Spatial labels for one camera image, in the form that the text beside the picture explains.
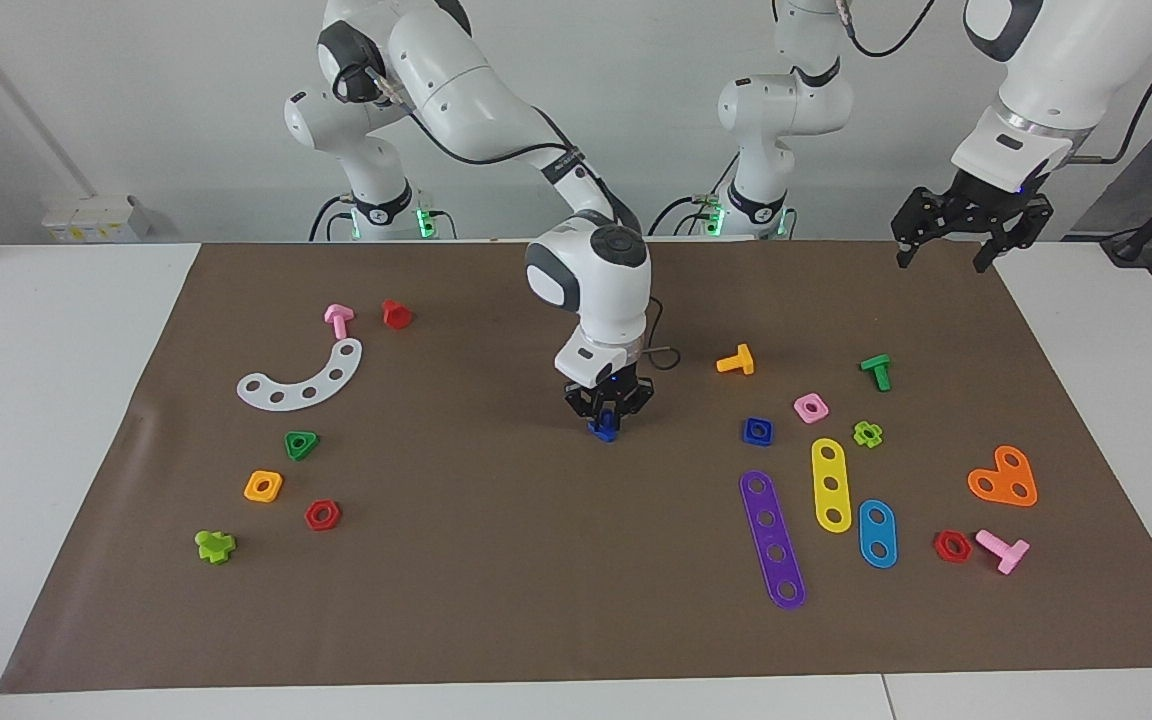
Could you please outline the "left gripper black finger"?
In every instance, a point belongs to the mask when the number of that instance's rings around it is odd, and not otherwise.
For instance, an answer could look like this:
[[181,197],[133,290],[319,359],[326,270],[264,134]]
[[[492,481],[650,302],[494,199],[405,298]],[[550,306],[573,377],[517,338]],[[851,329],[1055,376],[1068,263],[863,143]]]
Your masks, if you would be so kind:
[[988,240],[973,256],[975,272],[987,272],[998,256],[1014,249],[1032,247],[1049,218],[1051,204],[1047,197],[1034,197],[1034,199],[1028,200],[1024,209],[1021,209],[1018,214],[1011,218],[1014,223],[1010,228],[1006,227],[1005,220],[996,218],[987,220]]
[[909,268],[916,252],[940,237],[940,196],[929,188],[914,188],[904,204],[893,215],[893,240],[897,243],[896,262]]

